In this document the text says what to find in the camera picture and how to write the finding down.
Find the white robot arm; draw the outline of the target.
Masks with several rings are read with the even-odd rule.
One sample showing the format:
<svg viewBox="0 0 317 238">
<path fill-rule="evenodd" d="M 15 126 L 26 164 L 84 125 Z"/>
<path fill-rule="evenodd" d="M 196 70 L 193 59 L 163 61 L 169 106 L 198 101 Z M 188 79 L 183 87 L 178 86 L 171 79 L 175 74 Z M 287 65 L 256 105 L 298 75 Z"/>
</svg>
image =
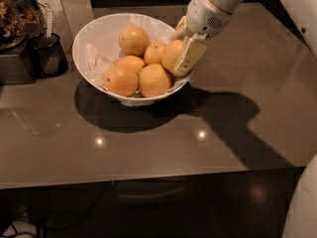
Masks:
<svg viewBox="0 0 317 238">
<path fill-rule="evenodd" d="M 182 51 L 171 71 L 184 76 L 201 59 L 206 40 L 220 34 L 245 0 L 191 0 L 172 37 Z M 317 0 L 279 0 L 313 53 L 317 53 Z M 304 169 L 281 238 L 317 238 L 317 155 Z"/>
</svg>

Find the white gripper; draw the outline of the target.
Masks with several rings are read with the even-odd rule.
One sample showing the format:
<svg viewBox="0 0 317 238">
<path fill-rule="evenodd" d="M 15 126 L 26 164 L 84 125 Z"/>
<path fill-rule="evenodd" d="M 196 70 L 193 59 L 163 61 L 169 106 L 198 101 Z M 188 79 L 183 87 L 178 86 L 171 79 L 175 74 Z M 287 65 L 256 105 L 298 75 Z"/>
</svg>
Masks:
<svg viewBox="0 0 317 238">
<path fill-rule="evenodd" d="M 172 72 L 175 75 L 188 74 L 207 50 L 206 41 L 197 34 L 205 37 L 219 35 L 231 19 L 230 13 L 221 10 L 211 0 L 191 0 L 186 16 L 180 19 L 170 37 L 171 41 L 183 40 Z"/>
</svg>

